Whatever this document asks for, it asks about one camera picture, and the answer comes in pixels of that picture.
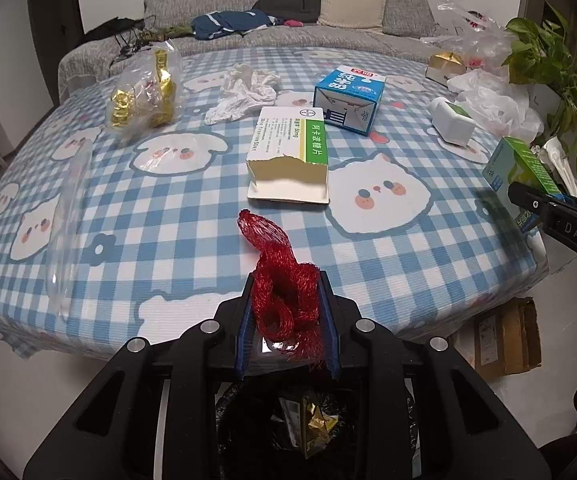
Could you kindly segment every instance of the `green plant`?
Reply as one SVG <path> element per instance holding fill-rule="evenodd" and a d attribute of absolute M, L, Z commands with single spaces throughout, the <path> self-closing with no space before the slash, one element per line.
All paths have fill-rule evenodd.
<path fill-rule="evenodd" d="M 508 65 L 511 83 L 545 84 L 561 98 L 557 112 L 547 117 L 549 132 L 538 136 L 534 144 L 542 146 L 549 136 L 557 136 L 569 158 L 575 157 L 577 163 L 577 56 L 567 47 L 568 21 L 553 6 L 549 7 L 559 23 L 545 20 L 540 27 L 526 18 L 508 22 L 507 30 L 519 39 L 511 44 L 512 54 L 504 65 Z M 575 134 L 570 148 L 562 139 L 569 131 Z"/>

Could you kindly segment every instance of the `gray sofa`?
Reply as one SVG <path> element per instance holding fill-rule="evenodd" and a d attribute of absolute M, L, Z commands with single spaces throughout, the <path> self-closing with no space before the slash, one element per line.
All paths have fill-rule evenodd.
<path fill-rule="evenodd" d="M 144 0 L 144 15 L 156 16 L 156 26 L 190 23 L 213 10 L 248 10 L 257 0 Z M 386 0 L 383 32 L 376 34 L 348 28 L 310 25 L 301 28 L 271 27 L 246 36 L 232 35 L 211 41 L 195 38 L 171 40 L 182 56 L 200 52 L 251 46 L 320 46 L 366 50 L 426 62 L 437 52 L 414 38 L 433 36 L 435 20 L 428 0 Z M 61 102 L 70 92 L 122 72 L 136 56 L 113 63 L 120 53 L 115 38 L 91 41 L 72 50 L 61 60 L 58 85 Z"/>

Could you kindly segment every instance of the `pillow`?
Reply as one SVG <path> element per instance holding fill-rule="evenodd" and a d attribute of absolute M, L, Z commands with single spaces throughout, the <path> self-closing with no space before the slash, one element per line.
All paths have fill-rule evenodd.
<path fill-rule="evenodd" d="M 317 23 L 331 27 L 382 32 L 386 0 L 321 0 Z"/>

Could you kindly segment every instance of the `metal screw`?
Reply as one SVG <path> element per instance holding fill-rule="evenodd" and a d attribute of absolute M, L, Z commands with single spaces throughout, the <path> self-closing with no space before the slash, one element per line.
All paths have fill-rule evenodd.
<path fill-rule="evenodd" d="M 219 330 L 219 323 L 214 319 L 207 319 L 200 325 L 200 330 L 205 334 L 212 334 Z"/>
<path fill-rule="evenodd" d="M 357 320 L 355 327 L 360 332 L 373 332 L 373 330 L 375 330 L 375 323 L 373 323 L 370 319 L 363 317 L 362 319 Z"/>
<path fill-rule="evenodd" d="M 126 345 L 129 352 L 140 352 L 146 346 L 146 342 L 141 337 L 134 337 Z"/>
<path fill-rule="evenodd" d="M 448 348 L 448 341 L 443 337 L 434 337 L 430 340 L 430 347 L 438 352 L 443 352 Z"/>

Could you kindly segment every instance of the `red netting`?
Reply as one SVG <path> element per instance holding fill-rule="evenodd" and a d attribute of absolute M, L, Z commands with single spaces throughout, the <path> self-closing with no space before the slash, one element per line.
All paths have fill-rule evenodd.
<path fill-rule="evenodd" d="M 237 224 L 260 252 L 252 288 L 258 330 L 295 357 L 321 360 L 319 269 L 313 264 L 298 264 L 288 236 L 270 220 L 244 209 Z"/>

